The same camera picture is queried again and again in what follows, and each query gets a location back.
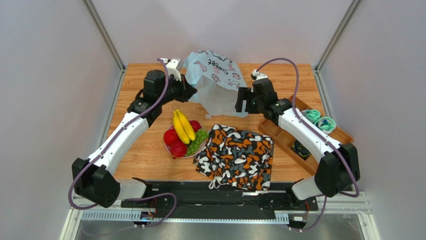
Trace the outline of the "wooden compartment tray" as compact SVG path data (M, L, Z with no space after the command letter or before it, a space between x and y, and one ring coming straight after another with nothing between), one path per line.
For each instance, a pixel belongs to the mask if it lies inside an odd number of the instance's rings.
M304 101L296 97L295 105L301 111L307 109L313 109L311 106L306 104ZM283 130L279 126L275 125L271 120L263 120L259 127L259 131L264 135L271 136L274 141L274 146L280 148L285 152L295 163L297 163L301 168L303 168L309 176L313 176L316 173L318 168L318 162L313 155L310 155L306 160L301 158L296 152L291 149L296 138L288 133L286 130ZM332 133L329 134L333 139L341 142L342 144L352 143L354 138L347 134L345 131L336 127Z

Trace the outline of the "teal white sock roll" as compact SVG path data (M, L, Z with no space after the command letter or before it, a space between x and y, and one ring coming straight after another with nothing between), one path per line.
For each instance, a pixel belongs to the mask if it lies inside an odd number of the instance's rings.
M336 122L328 116L320 117L314 122L314 125L326 135L329 135L337 128Z

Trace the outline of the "red apple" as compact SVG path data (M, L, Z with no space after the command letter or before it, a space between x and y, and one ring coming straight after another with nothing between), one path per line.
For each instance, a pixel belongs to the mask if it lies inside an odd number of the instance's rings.
M163 142L168 147L170 147L173 143L175 143L179 140L180 140L180 138L179 138L179 136L178 136L178 134L177 134L177 132L174 128L167 130L163 135Z
M189 123L195 133L203 128L197 120L190 120Z
M169 151L172 157L176 159L184 157L188 151L188 148L186 144L178 140L170 145Z

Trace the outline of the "light blue plastic bag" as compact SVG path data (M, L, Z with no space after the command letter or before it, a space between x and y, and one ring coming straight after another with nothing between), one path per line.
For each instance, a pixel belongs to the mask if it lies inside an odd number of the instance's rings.
M200 103L212 116L248 116L235 109L239 89L247 83L233 60L211 50L198 50L189 54L183 66L187 82L197 89L191 102Z

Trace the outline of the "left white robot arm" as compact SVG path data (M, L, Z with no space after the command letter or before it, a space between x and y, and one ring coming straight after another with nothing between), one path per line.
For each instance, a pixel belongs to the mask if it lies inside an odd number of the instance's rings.
M127 108L123 120L109 138L86 159L72 164L73 182L69 193L75 193L95 206L111 207L117 200L141 201L147 182L138 179L116 180L114 173L135 141L162 113L162 106L187 102L197 90L184 74L173 70L151 70L143 80L143 89Z

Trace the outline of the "camouflage patterned cloth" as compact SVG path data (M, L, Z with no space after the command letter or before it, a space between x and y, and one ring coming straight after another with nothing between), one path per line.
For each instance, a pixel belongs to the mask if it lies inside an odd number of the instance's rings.
M271 136L215 124L206 145L193 160L195 170L210 178L210 189L270 189L274 155Z

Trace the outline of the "red apple left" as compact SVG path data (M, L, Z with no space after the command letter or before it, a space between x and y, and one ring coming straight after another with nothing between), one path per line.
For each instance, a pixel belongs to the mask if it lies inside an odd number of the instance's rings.
M170 147L173 143L175 143L179 140L180 140L180 138L179 138L179 136L178 136L178 134L177 134L177 132L174 128L167 130L163 135L163 142L168 147Z

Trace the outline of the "green grape bunch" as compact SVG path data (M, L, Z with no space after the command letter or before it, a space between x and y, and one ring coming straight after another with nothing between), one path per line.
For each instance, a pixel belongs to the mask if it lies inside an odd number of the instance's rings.
M195 156L205 145L206 140L209 138L209 133L201 128L195 133L195 140L187 145L186 157Z

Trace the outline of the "red apple right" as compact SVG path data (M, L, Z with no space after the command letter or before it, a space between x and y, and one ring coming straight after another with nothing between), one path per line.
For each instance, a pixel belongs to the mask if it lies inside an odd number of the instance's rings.
M189 123L195 133L203 128L197 120L190 120Z

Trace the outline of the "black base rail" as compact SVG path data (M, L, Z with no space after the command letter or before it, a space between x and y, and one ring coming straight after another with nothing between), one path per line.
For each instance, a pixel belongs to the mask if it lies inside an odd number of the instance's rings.
M172 219L191 220L275 220L279 211L304 215L320 210L315 197L295 202L285 192L288 182L274 182L269 191L240 190L231 186L209 189L207 181L149 181L146 197L153 200L123 200L122 208L151 208L155 217L163 218L172 210Z

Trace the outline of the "red apple front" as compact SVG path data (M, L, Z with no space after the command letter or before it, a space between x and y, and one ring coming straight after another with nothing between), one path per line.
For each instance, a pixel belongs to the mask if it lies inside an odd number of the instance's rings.
M186 144L178 140L170 145L169 151L172 157L176 159L184 157L188 151L188 148Z

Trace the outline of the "teal sock roll left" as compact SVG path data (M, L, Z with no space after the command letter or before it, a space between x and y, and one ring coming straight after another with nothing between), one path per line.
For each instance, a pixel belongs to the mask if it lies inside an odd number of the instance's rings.
M311 123L315 123L321 118L321 113L316 109L305 109L301 113Z

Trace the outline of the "pink plate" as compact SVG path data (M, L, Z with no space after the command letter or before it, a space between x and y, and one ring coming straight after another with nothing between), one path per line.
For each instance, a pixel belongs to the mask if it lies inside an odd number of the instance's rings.
M177 135L174 126L171 125L163 135L165 149L174 158L193 158L201 152L207 143L208 134L206 129L197 121L190 120L190 124L195 130L195 141L184 144Z

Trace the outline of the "yellow banana bunch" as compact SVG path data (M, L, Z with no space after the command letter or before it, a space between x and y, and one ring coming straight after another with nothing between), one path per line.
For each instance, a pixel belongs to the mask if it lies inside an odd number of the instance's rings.
M173 127L179 139L186 145L189 145L196 139L196 133L190 124L188 118L180 111L173 111Z

